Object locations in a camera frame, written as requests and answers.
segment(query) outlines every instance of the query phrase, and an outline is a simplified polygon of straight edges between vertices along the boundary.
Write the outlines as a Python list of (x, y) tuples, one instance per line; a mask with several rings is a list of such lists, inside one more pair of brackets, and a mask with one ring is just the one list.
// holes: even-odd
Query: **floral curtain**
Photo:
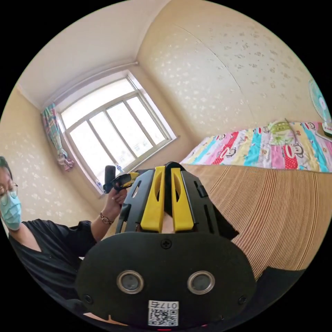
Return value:
[(74, 167), (75, 163), (73, 160), (68, 158), (67, 152), (62, 148), (59, 124), (56, 118), (55, 104), (53, 103), (46, 107), (41, 115), (45, 132), (57, 150), (58, 163), (64, 167), (66, 172), (69, 172)]

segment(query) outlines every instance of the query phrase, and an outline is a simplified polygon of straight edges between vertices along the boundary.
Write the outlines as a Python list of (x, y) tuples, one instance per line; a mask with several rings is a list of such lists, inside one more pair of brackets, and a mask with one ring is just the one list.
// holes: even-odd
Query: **window frame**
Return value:
[[(82, 117), (81, 119), (79, 119), (77, 122), (75, 122), (70, 127), (66, 128), (66, 126), (64, 125), (63, 118), (62, 118), (62, 114), (63, 114), (64, 111), (66, 111), (69, 107), (71, 107), (73, 104), (75, 104), (76, 102), (78, 102), (80, 99), (82, 99), (82, 98), (84, 98), (84, 97), (92, 94), (96, 90), (99, 90), (100, 88), (103, 88), (103, 87), (105, 87), (107, 85), (110, 85), (112, 83), (115, 83), (115, 82), (123, 80), (123, 79), (126, 79), (131, 84), (131, 86), (133, 87), (134, 91), (129, 92), (127, 94), (124, 94), (124, 95), (122, 95), (120, 97), (117, 97), (117, 98), (115, 98), (115, 99), (113, 99), (113, 100), (111, 100), (111, 101), (103, 104), (102, 106), (96, 108), (95, 110), (91, 111), (89, 114), (87, 114), (84, 117)], [(146, 111), (148, 112), (148, 114), (151, 116), (151, 118), (154, 121), (154, 123), (157, 125), (157, 127), (160, 130), (160, 132), (162, 133), (162, 135), (165, 137), (165, 139), (163, 141), (161, 141), (160, 143), (158, 143), (158, 144), (154, 143), (154, 141), (151, 138), (151, 136), (145, 130), (144, 126), (138, 120), (138, 118), (135, 115), (134, 111), (132, 110), (132, 108), (127, 103), (127, 100), (129, 100), (131, 98), (134, 98), (134, 97), (137, 97), (139, 99), (139, 101), (142, 103), (142, 105), (144, 106), (144, 108), (146, 109)], [(141, 130), (143, 131), (143, 133), (145, 134), (145, 136), (147, 137), (147, 139), (150, 141), (150, 143), (152, 145), (151, 149), (149, 149), (148, 151), (146, 151), (144, 154), (142, 154), (139, 157), (136, 157), (135, 152), (133, 151), (133, 149), (131, 149), (129, 147), (128, 143), (124, 140), (124, 138), (122, 137), (121, 133), (116, 128), (116, 126), (114, 125), (113, 121), (111, 120), (109, 114), (107, 113), (107, 110), (109, 108), (111, 108), (113, 106), (116, 106), (116, 105), (118, 105), (120, 103), (124, 103), (124, 105), (127, 107), (128, 111), (133, 116), (134, 120), (137, 122), (137, 124), (139, 125), (139, 127), (141, 128)], [(87, 164), (87, 162), (85, 161), (85, 159), (83, 158), (83, 156), (81, 155), (79, 149), (75, 145), (73, 139), (71, 138), (70, 133), (75, 128), (77, 128), (79, 125), (81, 125), (82, 123), (87, 122), (87, 124), (91, 128), (92, 132), (94, 133), (95, 137), (97, 138), (98, 142), (101, 144), (102, 148), (105, 150), (105, 152), (110, 157), (110, 159), (112, 160), (112, 162), (115, 165), (117, 165), (118, 162), (112, 156), (111, 151), (108, 150), (108, 148), (106, 147), (106, 145), (104, 144), (104, 142), (102, 141), (102, 139), (100, 138), (100, 136), (98, 135), (98, 133), (96, 132), (95, 128), (93, 127), (93, 125), (89, 121), (89, 119), (91, 119), (92, 117), (94, 117), (95, 115), (97, 115), (97, 114), (99, 114), (101, 112), (104, 112), (104, 114), (106, 115), (107, 119), (110, 121), (110, 124), (113, 126), (113, 128), (115, 129), (115, 131), (119, 135), (119, 138), (123, 141), (123, 143), (125, 144), (125, 146), (129, 150), (129, 152), (135, 158), (135, 160), (132, 163), (130, 163), (129, 165), (127, 165), (126, 167), (124, 167), (122, 169), (122, 171), (119, 171), (120, 174), (121, 173), (128, 173), (128, 172), (134, 170), (142, 162), (144, 162), (146, 159), (148, 159), (149, 157), (151, 157), (154, 153), (156, 153), (161, 148), (163, 148), (164, 146), (166, 146), (170, 142), (172, 142), (174, 139), (176, 139), (176, 137), (175, 138), (172, 137), (173, 135), (167, 131), (167, 129), (162, 124), (161, 120), (159, 119), (159, 117), (157, 116), (157, 114), (155, 113), (155, 111), (153, 110), (152, 106), (149, 104), (149, 102), (144, 97), (143, 93), (141, 92), (141, 89), (134, 84), (134, 82), (132, 81), (132, 79), (129, 77), (128, 74), (126, 74), (126, 75), (124, 75), (124, 76), (122, 76), (122, 77), (120, 77), (118, 79), (111, 80), (111, 81), (107, 82), (106, 84), (101, 85), (101, 86), (99, 86), (99, 87), (97, 87), (97, 88), (89, 91), (85, 95), (80, 96), (78, 99), (76, 99), (75, 101), (73, 101), (72, 103), (70, 103), (67, 107), (65, 107), (61, 111), (57, 112), (57, 114), (58, 114), (58, 120), (60, 121), (61, 127), (62, 127), (62, 130), (61, 130), (62, 131), (62, 135), (64, 136), (65, 140), (67, 141), (67, 144), (69, 145), (69, 148), (73, 151), (73, 153), (75, 154), (77, 160), (81, 164), (81, 167), (83, 168), (83, 171), (85, 171), (87, 173), (86, 175), (88, 175), (90, 177), (90, 180), (94, 184), (96, 184), (97, 180), (99, 180), (99, 181), (102, 182), (103, 179), (98, 179), (97, 176), (93, 173), (93, 171), (91, 170), (91, 168), (89, 167), (89, 165)]]

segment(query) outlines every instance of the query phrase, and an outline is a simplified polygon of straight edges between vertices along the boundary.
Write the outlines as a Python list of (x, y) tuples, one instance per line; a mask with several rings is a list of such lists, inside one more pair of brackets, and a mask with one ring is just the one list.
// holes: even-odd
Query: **screw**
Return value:
[(83, 299), (87, 304), (93, 304), (93, 299), (91, 298), (91, 296), (85, 294), (83, 295)]
[(169, 249), (172, 246), (172, 241), (168, 239), (164, 239), (161, 242), (161, 246), (163, 249)]
[(247, 299), (244, 296), (241, 296), (238, 300), (238, 303), (239, 303), (239, 305), (243, 305), (246, 301), (247, 301)]

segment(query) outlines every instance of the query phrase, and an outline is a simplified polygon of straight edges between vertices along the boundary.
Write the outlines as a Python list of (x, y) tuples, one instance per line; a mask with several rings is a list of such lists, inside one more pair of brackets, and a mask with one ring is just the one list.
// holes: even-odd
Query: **window pane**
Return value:
[(90, 121), (121, 168), (125, 168), (135, 160), (104, 112), (94, 116)]
[(101, 184), (104, 184), (105, 166), (114, 165), (114, 163), (97, 140), (88, 123), (84, 122), (79, 125), (70, 133), (70, 136), (96, 178)]
[(127, 79), (123, 79), (88, 94), (62, 112), (62, 119), (66, 128), (86, 116), (96, 108), (126, 93), (134, 91)]
[(152, 148), (152, 144), (147, 139), (135, 119), (131, 116), (124, 103), (109, 108), (107, 112), (118, 131), (137, 157)]
[(155, 144), (162, 142), (165, 139), (164, 135), (161, 133), (139, 98), (134, 97), (128, 99), (127, 102)]

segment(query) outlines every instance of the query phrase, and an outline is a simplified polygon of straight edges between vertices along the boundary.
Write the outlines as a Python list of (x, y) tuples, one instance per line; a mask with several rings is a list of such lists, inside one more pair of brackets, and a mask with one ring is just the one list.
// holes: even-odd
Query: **electric fan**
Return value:
[(332, 137), (332, 118), (329, 109), (325, 103), (322, 92), (320, 91), (317, 83), (314, 79), (309, 81), (309, 93), (311, 101), (319, 114), (319, 116), (324, 120), (322, 123), (324, 133)]

